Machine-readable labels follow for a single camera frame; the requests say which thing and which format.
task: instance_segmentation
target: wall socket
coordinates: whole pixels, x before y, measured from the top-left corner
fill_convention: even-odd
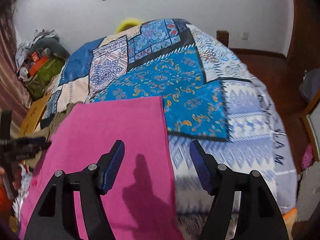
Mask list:
[[[242,39],[247,41],[248,40],[248,34],[249,33],[243,33],[242,34]]]

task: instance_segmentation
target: folded pink fabric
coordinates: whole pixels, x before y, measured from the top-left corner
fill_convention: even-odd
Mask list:
[[[21,239],[54,172],[81,171],[109,152],[117,139],[125,144],[124,159],[113,188],[101,197],[116,239],[183,239],[174,223],[174,174],[161,97],[74,107],[36,166],[21,210]],[[88,239],[78,193],[75,209],[80,237]]]

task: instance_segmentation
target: pink curtain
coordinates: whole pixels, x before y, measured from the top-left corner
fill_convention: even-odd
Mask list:
[[[16,36],[11,3],[0,7],[0,111],[12,110],[12,122],[20,126],[30,105],[30,95],[15,72]]]

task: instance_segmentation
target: black tool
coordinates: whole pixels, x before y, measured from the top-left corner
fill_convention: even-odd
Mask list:
[[[80,191],[81,208],[89,240],[115,240],[100,195],[113,186],[124,158],[124,143],[117,140],[97,164],[65,174],[56,171],[32,213],[25,240],[80,240],[73,192]]]
[[[196,140],[190,144],[190,156],[203,189],[215,196],[200,240],[225,239],[235,191],[241,191],[241,200],[234,240],[289,239],[276,200],[258,171],[232,171],[205,153]]]
[[[7,196],[13,200],[18,192],[12,185],[11,163],[34,158],[40,150],[48,149],[51,143],[46,142],[45,137],[11,139],[11,115],[12,111],[7,110],[3,111],[0,117],[0,166],[6,172],[3,175],[3,182]]]

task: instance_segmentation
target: quilt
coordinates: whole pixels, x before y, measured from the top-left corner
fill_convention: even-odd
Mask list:
[[[86,43],[62,68],[45,116],[76,101],[150,96],[163,100],[177,224],[185,239],[199,236],[212,204],[190,158],[193,139],[234,171],[260,171],[282,213],[295,206],[290,146],[265,85],[231,50],[186,20],[150,21]],[[227,238],[239,203],[236,193]]]

